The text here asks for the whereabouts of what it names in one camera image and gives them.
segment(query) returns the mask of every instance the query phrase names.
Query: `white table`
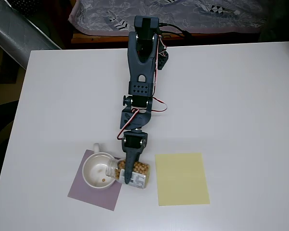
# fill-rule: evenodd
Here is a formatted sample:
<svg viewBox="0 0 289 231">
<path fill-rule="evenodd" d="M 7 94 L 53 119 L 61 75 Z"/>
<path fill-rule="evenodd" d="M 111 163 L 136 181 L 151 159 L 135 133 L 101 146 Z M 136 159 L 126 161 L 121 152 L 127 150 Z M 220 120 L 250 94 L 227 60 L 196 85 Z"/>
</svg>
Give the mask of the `white table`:
<svg viewBox="0 0 289 231">
<path fill-rule="evenodd" d="M 31 53 L 0 178 L 0 231 L 289 231 L 289 42 L 169 55 L 156 92 L 168 110 L 143 128 L 148 187 L 122 186 L 113 212 L 67 194 L 94 142 L 124 156 L 127 50 Z M 211 204 L 158 206 L 155 154 L 187 152 L 203 153 Z"/>
</svg>

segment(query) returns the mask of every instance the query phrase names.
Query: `robotic arm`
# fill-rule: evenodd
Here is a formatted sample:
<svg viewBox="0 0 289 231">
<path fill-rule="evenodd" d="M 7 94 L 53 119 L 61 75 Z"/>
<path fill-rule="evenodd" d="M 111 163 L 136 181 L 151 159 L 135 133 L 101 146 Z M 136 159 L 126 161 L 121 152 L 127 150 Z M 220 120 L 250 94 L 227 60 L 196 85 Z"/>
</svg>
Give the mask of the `robotic arm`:
<svg viewBox="0 0 289 231">
<path fill-rule="evenodd" d="M 128 62 L 130 68 L 129 96 L 123 97 L 120 128 L 123 133 L 122 149 L 126 153 L 125 183 L 131 179 L 135 161 L 146 147 L 148 134 L 141 128 L 151 119 L 155 93 L 156 72 L 168 60 L 166 47 L 161 41 L 159 20 L 156 17 L 136 16 L 135 32 L 129 33 Z"/>
</svg>

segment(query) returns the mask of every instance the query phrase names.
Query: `purple paper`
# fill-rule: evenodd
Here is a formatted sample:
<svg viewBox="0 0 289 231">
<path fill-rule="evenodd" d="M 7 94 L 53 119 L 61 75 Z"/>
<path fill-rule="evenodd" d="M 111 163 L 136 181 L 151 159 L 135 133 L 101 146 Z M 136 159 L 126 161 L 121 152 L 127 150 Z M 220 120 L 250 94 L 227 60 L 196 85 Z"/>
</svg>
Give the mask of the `purple paper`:
<svg viewBox="0 0 289 231">
<path fill-rule="evenodd" d="M 93 151 L 86 150 L 85 154 L 83 155 L 75 179 L 67 196 L 76 200 L 87 202 L 91 205 L 96 205 L 114 211 L 120 193 L 121 184 L 115 181 L 108 189 L 97 190 L 87 185 L 82 177 L 82 166 L 86 159 L 92 154 Z"/>
</svg>

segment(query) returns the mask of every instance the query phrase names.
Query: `jar label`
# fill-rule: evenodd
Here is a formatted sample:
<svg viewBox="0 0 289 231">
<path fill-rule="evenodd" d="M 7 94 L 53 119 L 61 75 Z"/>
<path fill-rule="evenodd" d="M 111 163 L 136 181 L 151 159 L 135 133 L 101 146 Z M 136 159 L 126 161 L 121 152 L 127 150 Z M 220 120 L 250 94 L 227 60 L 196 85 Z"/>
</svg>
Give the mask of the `jar label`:
<svg viewBox="0 0 289 231">
<path fill-rule="evenodd" d="M 125 172 L 125 170 L 121 169 L 119 180 L 118 180 L 121 184 L 125 184 L 124 172 Z M 137 172 L 132 172 L 131 173 L 131 180 L 128 183 L 128 185 L 133 186 L 133 187 L 137 187 L 139 189 L 144 189 L 145 188 L 145 178 L 146 178 L 146 175 L 143 175 L 143 174 L 140 174 Z"/>
</svg>

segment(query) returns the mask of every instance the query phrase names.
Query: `gray fabric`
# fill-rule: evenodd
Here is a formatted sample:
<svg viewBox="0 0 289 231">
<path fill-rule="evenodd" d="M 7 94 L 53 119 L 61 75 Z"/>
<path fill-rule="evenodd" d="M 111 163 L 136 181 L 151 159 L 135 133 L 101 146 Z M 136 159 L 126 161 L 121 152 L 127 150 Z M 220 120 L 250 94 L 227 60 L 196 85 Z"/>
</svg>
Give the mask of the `gray fabric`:
<svg viewBox="0 0 289 231">
<path fill-rule="evenodd" d="M 136 15 L 191 33 L 259 32 L 271 0 L 78 0 L 69 21 L 89 35 L 126 35 Z"/>
<path fill-rule="evenodd" d="M 60 49 L 4 0 L 0 1 L 0 46 L 24 69 L 31 51 Z"/>
</svg>

